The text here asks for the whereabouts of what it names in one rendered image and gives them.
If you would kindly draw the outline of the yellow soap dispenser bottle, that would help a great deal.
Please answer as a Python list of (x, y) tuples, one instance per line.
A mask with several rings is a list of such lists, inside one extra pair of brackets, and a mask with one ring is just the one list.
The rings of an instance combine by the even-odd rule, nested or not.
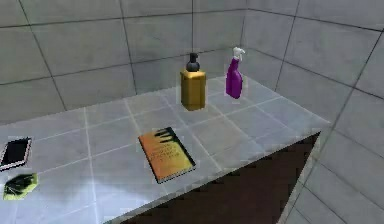
[(188, 111), (205, 107), (206, 73), (200, 69), (197, 58), (197, 53), (190, 53), (189, 61), (180, 72), (181, 103)]

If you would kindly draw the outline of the grey tiled counter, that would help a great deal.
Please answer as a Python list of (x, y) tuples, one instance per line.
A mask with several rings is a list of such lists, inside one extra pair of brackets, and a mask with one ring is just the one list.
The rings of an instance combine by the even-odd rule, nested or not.
[[(246, 79), (243, 94), (208, 82), (205, 108), (181, 106), (177, 87), (0, 126), (0, 147), (30, 137), (25, 165), (0, 173), (0, 224), (119, 224), (249, 162), (318, 133), (328, 121)], [(158, 184), (139, 135), (172, 127), (196, 163)], [(22, 200), (4, 200), (5, 183), (36, 173)]]

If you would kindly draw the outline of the orange book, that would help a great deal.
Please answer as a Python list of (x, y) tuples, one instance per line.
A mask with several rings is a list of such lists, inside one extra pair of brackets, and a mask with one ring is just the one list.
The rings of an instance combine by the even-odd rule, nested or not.
[(158, 184), (195, 169), (196, 163), (171, 127), (138, 137)]

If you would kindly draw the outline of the purple spray bottle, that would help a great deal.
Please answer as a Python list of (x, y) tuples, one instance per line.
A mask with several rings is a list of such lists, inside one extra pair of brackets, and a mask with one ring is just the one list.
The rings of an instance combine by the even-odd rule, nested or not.
[(242, 61), (242, 55), (245, 50), (239, 47), (233, 48), (233, 57), (226, 75), (226, 93), (234, 99), (241, 96), (243, 79), (238, 70), (239, 63)]

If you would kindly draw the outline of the black phone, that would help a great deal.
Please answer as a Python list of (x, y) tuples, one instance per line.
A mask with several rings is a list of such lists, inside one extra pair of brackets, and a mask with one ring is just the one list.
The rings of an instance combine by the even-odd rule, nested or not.
[(28, 159), (31, 143), (30, 137), (7, 142), (0, 153), (0, 171), (24, 165)]

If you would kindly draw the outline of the green sponge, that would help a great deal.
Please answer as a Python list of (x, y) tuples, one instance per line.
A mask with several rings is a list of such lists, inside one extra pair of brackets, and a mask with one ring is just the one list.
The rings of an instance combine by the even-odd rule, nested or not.
[(4, 185), (4, 200), (22, 200), (28, 193), (33, 191), (38, 185), (38, 175), (36, 173), (20, 174), (8, 180)]

